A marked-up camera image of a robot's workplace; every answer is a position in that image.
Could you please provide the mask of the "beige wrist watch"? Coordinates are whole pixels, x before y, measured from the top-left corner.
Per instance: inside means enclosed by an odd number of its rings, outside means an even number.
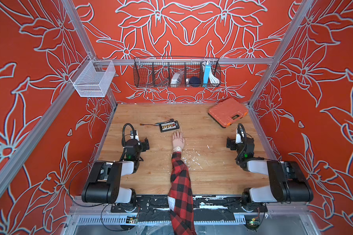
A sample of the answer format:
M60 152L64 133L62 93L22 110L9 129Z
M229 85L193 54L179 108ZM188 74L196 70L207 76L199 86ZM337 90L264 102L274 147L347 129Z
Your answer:
M173 153L176 153L176 152L179 152L181 153L182 152L182 148L180 146L176 146L173 148Z

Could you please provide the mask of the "red black plaid sleeve forearm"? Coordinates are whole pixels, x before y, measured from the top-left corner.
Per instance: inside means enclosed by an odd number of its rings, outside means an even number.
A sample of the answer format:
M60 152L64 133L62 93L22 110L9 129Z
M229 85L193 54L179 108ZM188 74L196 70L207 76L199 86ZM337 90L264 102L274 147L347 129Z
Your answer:
M175 235L195 235L193 193L188 167L181 153L172 154L171 188L168 193L171 224Z

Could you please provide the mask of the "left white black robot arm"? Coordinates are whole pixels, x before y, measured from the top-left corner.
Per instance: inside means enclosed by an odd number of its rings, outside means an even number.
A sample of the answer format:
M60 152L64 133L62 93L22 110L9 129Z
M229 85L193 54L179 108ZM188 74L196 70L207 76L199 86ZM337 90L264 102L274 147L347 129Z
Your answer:
M97 161L93 164L81 193L84 203L119 204L130 211L137 207L134 189L120 186L121 177L137 172L142 152L150 149L149 141L130 139L125 142L124 158L118 162Z

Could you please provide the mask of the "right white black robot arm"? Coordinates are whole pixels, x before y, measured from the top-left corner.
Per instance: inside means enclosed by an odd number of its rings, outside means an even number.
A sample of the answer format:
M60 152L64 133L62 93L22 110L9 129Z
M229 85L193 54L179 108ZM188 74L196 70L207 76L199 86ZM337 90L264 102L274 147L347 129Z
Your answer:
M263 187L244 189L240 206L247 212L266 203L311 202L313 190L295 161L276 161L255 157L253 138L227 138L227 148L237 152L236 164L244 171L268 177L269 184Z

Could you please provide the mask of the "pale mannequin hand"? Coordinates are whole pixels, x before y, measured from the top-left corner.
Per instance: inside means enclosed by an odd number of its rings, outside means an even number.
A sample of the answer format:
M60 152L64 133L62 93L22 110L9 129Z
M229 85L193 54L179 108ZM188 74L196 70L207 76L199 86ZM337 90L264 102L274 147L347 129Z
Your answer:
M183 137L183 133L182 132L174 132L173 136L172 136L172 145L173 148L176 146L180 146L182 149L184 149L185 147L185 139Z

